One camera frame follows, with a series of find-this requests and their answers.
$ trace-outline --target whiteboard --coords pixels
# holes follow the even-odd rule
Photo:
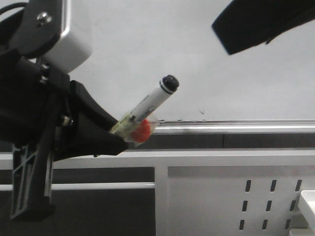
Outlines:
[[[158,119],[315,119],[315,22],[228,56],[211,24],[230,0],[86,3],[94,52],[71,78],[115,118],[172,74],[180,87]]]

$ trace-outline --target cable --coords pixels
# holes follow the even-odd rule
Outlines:
[[[7,12],[9,10],[12,10],[14,8],[26,7],[27,5],[28,5],[27,2],[17,2],[17,3],[10,4],[10,5],[5,6],[5,7],[0,9],[0,15],[2,15],[3,13],[5,13],[5,12]]]

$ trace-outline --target black marker cap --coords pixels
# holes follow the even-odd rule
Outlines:
[[[165,76],[162,81],[164,86],[172,92],[175,92],[179,86],[178,80],[172,75]]]

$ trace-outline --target white marker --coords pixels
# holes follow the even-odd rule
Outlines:
[[[168,99],[179,86],[178,80],[172,76],[165,76],[158,86],[149,93],[130,113],[127,113],[111,129],[111,133],[126,138],[142,121]]]

